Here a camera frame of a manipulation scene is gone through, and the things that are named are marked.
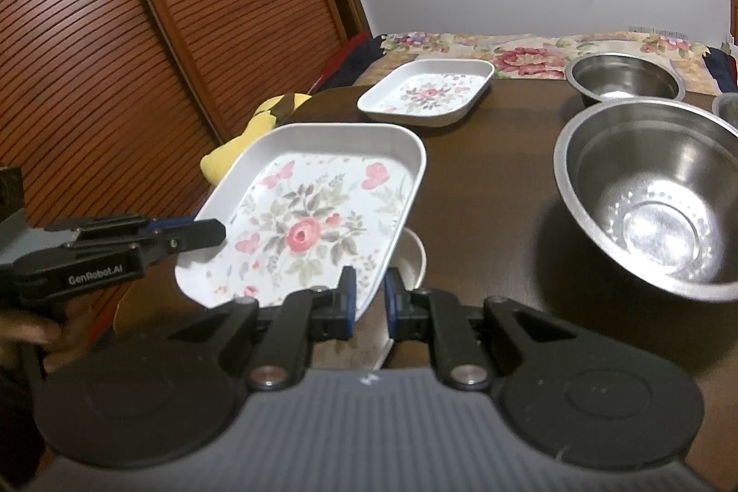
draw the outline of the louvered wooden door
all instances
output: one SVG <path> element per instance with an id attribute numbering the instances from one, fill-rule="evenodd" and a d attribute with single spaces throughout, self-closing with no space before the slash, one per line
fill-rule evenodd
<path id="1" fill-rule="evenodd" d="M 206 106 L 151 0 L 0 0 L 0 162 L 23 171 L 30 223 L 193 212 L 218 123 L 307 89 L 345 36 L 333 0 L 164 1 Z"/>

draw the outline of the white logo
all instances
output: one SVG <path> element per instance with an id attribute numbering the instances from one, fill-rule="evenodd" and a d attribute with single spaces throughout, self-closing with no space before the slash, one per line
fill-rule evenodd
<path id="1" fill-rule="evenodd" d="M 96 279 L 108 278 L 116 273 L 123 273 L 123 265 L 115 265 L 115 267 L 106 267 L 105 269 L 96 269 L 95 271 L 87 271 L 79 276 L 69 276 L 66 280 L 70 286 L 75 284 L 86 284 L 94 282 Z"/>
<path id="2" fill-rule="evenodd" d="M 363 375 L 359 378 L 359 381 L 364 385 L 374 385 L 381 381 L 381 378 L 374 372 L 370 372 L 367 375 Z"/>

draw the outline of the metal bolt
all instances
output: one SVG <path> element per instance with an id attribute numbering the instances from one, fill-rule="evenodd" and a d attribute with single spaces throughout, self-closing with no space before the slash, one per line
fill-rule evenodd
<path id="1" fill-rule="evenodd" d="M 271 388 L 287 379 L 287 370 L 277 365 L 262 365 L 251 370 L 250 378 L 254 384 Z"/>
<path id="2" fill-rule="evenodd" d="M 487 379 L 487 370 L 479 365 L 457 365 L 451 370 L 451 377 L 459 384 L 474 385 Z"/>

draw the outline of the stainless steel bowl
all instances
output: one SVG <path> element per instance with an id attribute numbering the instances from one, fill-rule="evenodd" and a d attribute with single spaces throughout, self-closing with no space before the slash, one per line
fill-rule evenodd
<path id="1" fill-rule="evenodd" d="M 734 128 L 738 128 L 738 94 L 727 93 L 716 96 L 712 102 L 712 112 Z"/>
<path id="2" fill-rule="evenodd" d="M 566 67 L 566 79 L 589 106 L 600 101 L 659 97 L 681 101 L 684 81 L 675 73 L 640 57 L 622 53 L 595 53 Z"/>
<path id="3" fill-rule="evenodd" d="M 691 105 L 589 107 L 553 151 L 556 184 L 622 267 L 690 299 L 738 299 L 738 131 Z"/>

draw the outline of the floral blanket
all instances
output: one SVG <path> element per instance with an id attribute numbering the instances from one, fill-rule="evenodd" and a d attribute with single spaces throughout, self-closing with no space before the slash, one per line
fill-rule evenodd
<path id="1" fill-rule="evenodd" d="M 385 55 L 364 71 L 356 85 L 375 84 L 403 63 L 429 57 L 485 59 L 497 67 L 496 78 L 560 80 L 564 78 L 566 64 L 572 59 L 611 51 L 641 56 L 670 67 L 684 79 L 691 92 L 720 94 L 717 82 L 702 59 L 708 50 L 706 45 L 658 34 L 613 32 L 551 37 L 409 32 L 388 34 L 381 47 Z"/>

